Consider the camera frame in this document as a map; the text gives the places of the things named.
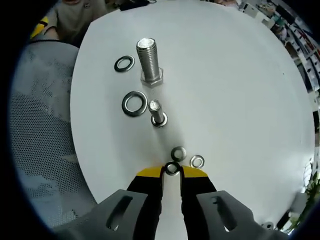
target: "yellow object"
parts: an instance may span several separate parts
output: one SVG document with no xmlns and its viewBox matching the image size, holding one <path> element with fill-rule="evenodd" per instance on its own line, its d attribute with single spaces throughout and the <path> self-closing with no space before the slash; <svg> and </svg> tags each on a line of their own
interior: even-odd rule
<svg viewBox="0 0 320 240">
<path fill-rule="evenodd" d="M 162 166 L 145 168 L 137 173 L 140 177 L 160 178 Z"/>
<path fill-rule="evenodd" d="M 208 175 L 200 169 L 193 168 L 190 166 L 182 166 L 182 167 L 183 167 L 183 172 L 184 172 L 185 178 L 208 177 Z"/>
<path fill-rule="evenodd" d="M 48 17 L 44 17 L 41 19 L 41 21 L 35 26 L 30 39 L 34 38 L 36 35 L 38 35 L 39 33 L 41 33 L 41 31 L 48 25 L 49 20 Z"/>
</svg>

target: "table surface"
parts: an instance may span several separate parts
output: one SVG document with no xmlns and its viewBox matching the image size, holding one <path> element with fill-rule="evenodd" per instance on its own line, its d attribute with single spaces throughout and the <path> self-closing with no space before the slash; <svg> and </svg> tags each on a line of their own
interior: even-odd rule
<svg viewBox="0 0 320 240">
<path fill-rule="evenodd" d="M 153 89 L 140 82 L 136 43 L 144 37 L 156 40 L 164 69 L 163 85 Z M 124 55 L 135 65 L 115 72 Z M 154 128 L 148 110 L 126 116 L 121 103 L 131 91 L 158 99 L 168 124 Z M 74 67 L 70 116 L 78 161 L 98 203 L 184 146 L 182 164 L 202 155 L 218 190 L 249 207 L 258 223 L 276 224 L 314 155 L 312 109 L 287 50 L 262 23 L 202 1 L 162 1 L 94 21 Z M 157 239 L 186 239 L 179 187 L 179 176 L 165 176 Z"/>
</svg>

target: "gray mesh backrest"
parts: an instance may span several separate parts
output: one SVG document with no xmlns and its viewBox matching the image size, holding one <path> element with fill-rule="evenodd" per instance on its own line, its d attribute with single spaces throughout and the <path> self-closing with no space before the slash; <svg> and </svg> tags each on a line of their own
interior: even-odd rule
<svg viewBox="0 0 320 240">
<path fill-rule="evenodd" d="M 70 125 L 70 90 L 78 48 L 55 41 L 26 46 L 9 106 L 12 155 L 30 202 L 49 227 L 96 204 L 82 175 Z"/>
</svg>

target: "large bolt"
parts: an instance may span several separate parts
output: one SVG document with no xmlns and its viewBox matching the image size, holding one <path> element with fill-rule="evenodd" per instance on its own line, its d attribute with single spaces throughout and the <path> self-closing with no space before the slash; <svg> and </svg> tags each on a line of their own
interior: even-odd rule
<svg viewBox="0 0 320 240">
<path fill-rule="evenodd" d="M 151 113 L 151 122 L 155 127 L 163 127 L 168 121 L 167 115 L 162 111 L 160 102 L 153 99 L 148 104 L 148 109 Z"/>
<path fill-rule="evenodd" d="M 142 67 L 141 81 L 148 87 L 163 82 L 163 69 L 159 68 L 157 44 L 153 38 L 142 38 L 136 44 L 136 52 Z"/>
</svg>

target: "small washer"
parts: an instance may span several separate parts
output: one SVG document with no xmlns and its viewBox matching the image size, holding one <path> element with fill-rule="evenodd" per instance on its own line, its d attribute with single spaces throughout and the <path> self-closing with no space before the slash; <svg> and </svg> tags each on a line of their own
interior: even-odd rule
<svg viewBox="0 0 320 240">
<path fill-rule="evenodd" d="M 167 116 L 167 114 L 166 114 L 165 112 L 163 112 L 162 114 L 163 114 L 163 122 L 161 122 L 161 123 L 157 123 L 157 122 L 155 121 L 155 117 L 154 117 L 154 116 L 151 116 L 151 123 L 153 124 L 153 126 L 155 126 L 155 127 L 157 127 L 157 128 L 161 128 L 161 127 L 163 127 L 164 125 L 167 124 L 167 122 L 168 122 L 168 116 Z"/>
<path fill-rule="evenodd" d="M 129 65 L 125 67 L 120 67 L 119 64 L 123 60 L 129 60 L 130 61 Z M 124 73 L 129 71 L 134 65 L 135 65 L 135 58 L 133 56 L 130 56 L 130 55 L 122 56 L 115 62 L 114 70 L 117 71 L 118 73 Z"/>
<path fill-rule="evenodd" d="M 176 167 L 176 170 L 174 172 L 170 171 L 169 170 L 169 166 L 171 165 L 174 165 Z M 177 175 L 179 172 L 180 172 L 180 168 L 181 166 L 179 165 L 179 163 L 175 162 L 175 161 L 171 161 L 171 162 L 168 162 L 165 166 L 165 173 L 170 175 L 170 176 L 175 176 Z"/>
<path fill-rule="evenodd" d="M 200 160 L 200 165 L 199 166 L 195 166 L 195 160 Z M 202 169 L 204 165 L 205 165 L 205 159 L 200 155 L 194 155 L 190 159 L 190 167 L 192 167 L 192 168 Z"/>
<path fill-rule="evenodd" d="M 132 110 L 130 110 L 128 108 L 128 101 L 133 97 L 138 97 L 142 101 L 141 107 L 136 111 L 132 111 Z M 122 100 L 122 110 L 129 117 L 133 117 L 133 118 L 134 117 L 138 117 L 138 116 L 140 116 L 141 114 L 143 114 L 146 111 L 147 102 L 148 102 L 147 97 L 143 92 L 141 92 L 141 91 L 131 91 L 127 95 L 125 95 L 123 100 Z"/>
<path fill-rule="evenodd" d="M 176 156 L 175 156 L 175 153 L 176 153 L 177 151 L 182 152 L 182 156 L 181 156 L 181 157 L 176 157 Z M 185 150 L 185 148 L 184 148 L 183 146 L 176 146 L 176 147 L 174 147 L 174 148 L 172 149 L 172 151 L 171 151 L 171 158 L 172 158 L 172 160 L 175 161 L 175 162 L 178 162 L 178 163 L 179 163 L 179 162 L 183 161 L 183 160 L 186 158 L 186 156 L 187 156 L 187 151 Z"/>
</svg>

